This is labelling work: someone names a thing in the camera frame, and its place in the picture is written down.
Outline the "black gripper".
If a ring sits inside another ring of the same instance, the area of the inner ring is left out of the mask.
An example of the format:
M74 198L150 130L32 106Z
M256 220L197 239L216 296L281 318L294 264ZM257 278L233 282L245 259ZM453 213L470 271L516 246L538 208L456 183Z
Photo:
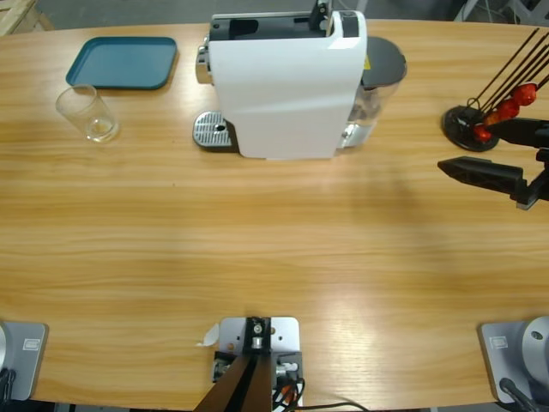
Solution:
M489 160L461 156L439 161L437 166L447 176L471 185L506 194L519 209L528 210L539 200L548 200L548 122L511 118L491 124L486 129L495 137L511 144L540 147L536 160L544 164L542 172L530 183L520 167Z

